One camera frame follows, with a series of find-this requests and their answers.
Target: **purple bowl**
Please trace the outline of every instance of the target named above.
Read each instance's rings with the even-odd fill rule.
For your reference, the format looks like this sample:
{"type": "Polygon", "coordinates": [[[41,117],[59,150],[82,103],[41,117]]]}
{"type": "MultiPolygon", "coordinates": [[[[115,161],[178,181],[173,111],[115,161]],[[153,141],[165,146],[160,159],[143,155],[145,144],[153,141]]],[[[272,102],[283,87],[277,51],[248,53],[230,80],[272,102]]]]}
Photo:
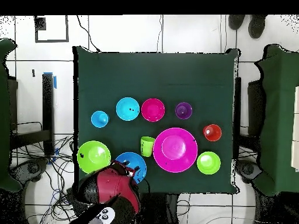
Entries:
{"type": "Polygon", "coordinates": [[[192,114],[192,107],[187,102],[181,102],[176,106],[175,114],[181,120],[186,120],[187,118],[190,118],[192,114]]]}

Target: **green bowl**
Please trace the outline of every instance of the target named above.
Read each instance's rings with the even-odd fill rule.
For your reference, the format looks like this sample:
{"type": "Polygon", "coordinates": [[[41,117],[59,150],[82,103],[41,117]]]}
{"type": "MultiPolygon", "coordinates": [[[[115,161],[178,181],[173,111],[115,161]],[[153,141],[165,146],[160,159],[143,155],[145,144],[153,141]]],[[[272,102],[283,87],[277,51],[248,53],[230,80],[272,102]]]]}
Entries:
{"type": "Polygon", "coordinates": [[[77,153],[79,167],[85,173],[91,173],[110,164],[111,154],[107,146],[98,141],[85,142],[77,153]]]}
{"type": "Polygon", "coordinates": [[[214,174],[220,168],[220,158],[214,152],[203,152],[197,158],[197,167],[204,174],[214,174]]]}

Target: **black stand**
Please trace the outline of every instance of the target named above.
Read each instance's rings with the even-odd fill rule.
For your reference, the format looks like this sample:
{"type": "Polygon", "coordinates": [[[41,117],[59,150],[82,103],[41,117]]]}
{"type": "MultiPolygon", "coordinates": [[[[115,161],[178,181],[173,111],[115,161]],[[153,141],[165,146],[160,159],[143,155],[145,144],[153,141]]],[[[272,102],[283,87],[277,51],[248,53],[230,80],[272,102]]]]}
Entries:
{"type": "MultiPolygon", "coordinates": [[[[9,93],[11,98],[11,129],[16,128],[16,89],[18,82],[10,78],[9,93]]],[[[43,130],[21,134],[12,134],[11,150],[26,145],[44,142],[44,154],[54,154],[54,111],[53,111],[53,79],[50,74],[43,74],[43,130]]]]}

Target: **blue plate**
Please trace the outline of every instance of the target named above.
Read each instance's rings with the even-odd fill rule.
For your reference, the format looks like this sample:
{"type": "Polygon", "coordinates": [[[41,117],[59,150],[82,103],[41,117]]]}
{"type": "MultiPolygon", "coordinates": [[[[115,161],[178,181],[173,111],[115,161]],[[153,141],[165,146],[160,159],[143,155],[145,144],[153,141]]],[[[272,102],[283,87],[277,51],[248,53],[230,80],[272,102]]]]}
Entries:
{"type": "Polygon", "coordinates": [[[116,113],[124,121],[133,120],[139,114],[139,104],[134,98],[122,98],[116,105],[116,113]]]}
{"type": "Polygon", "coordinates": [[[137,184],[142,182],[147,173],[147,165],[145,164],[144,159],[139,154],[136,154],[134,152],[122,153],[116,158],[116,160],[122,163],[129,161],[130,163],[127,165],[127,167],[132,169],[135,169],[138,166],[139,170],[135,173],[133,179],[137,184]]]}

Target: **dark green tablecloth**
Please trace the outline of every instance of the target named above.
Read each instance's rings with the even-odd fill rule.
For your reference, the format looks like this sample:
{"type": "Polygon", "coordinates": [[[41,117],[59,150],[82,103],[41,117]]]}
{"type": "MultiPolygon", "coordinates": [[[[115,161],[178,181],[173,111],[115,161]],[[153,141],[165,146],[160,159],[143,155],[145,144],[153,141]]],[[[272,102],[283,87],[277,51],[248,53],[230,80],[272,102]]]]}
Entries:
{"type": "Polygon", "coordinates": [[[21,189],[18,181],[9,175],[9,166],[12,161],[11,140],[11,112],[9,109],[8,70],[6,56],[16,48],[15,42],[6,38],[0,38],[0,188],[11,192],[21,189]]]}
{"type": "Polygon", "coordinates": [[[260,135],[263,173],[254,180],[262,193],[299,193],[299,172],[291,167],[295,87],[299,86],[299,53],[278,45],[265,48],[260,66],[266,93],[265,121],[260,135]]]}
{"type": "MultiPolygon", "coordinates": [[[[204,175],[196,163],[182,173],[162,170],[153,157],[144,158],[151,192],[162,193],[236,193],[231,185],[232,105],[234,59],[237,50],[228,54],[156,54],[101,53],[77,47],[79,84],[79,146],[90,140],[101,141],[111,151],[112,159],[123,152],[140,153],[140,138],[156,138],[171,127],[181,127],[193,134],[198,155],[213,151],[221,159],[220,170],[204,175]],[[116,104],[123,97],[135,98],[140,106],[156,97],[165,105],[165,115],[158,122],[148,122],[140,114],[133,121],[123,121],[116,114],[116,104]],[[188,120],[175,115],[175,106],[188,102],[193,114],[188,120]],[[104,128],[95,128],[91,115],[103,110],[110,116],[104,128]],[[218,142],[205,139],[202,129],[218,124],[222,137],[218,142]]],[[[79,178],[84,176],[80,170],[79,178]]],[[[140,184],[140,192],[148,187],[140,184]]]]}

